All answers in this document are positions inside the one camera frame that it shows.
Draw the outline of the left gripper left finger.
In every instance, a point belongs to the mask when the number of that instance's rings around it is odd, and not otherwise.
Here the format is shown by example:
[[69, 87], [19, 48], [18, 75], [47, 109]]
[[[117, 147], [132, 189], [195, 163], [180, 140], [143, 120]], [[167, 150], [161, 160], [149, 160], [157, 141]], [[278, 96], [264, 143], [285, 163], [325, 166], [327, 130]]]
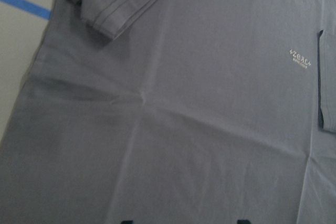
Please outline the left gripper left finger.
[[120, 224], [134, 224], [133, 220], [122, 220]]

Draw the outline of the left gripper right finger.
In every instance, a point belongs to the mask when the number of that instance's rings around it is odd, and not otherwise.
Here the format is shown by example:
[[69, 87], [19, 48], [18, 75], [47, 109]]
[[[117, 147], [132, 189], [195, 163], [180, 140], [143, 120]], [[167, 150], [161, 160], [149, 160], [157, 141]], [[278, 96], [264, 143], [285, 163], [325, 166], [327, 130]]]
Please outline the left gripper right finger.
[[247, 219], [238, 219], [237, 224], [251, 224], [251, 222]]

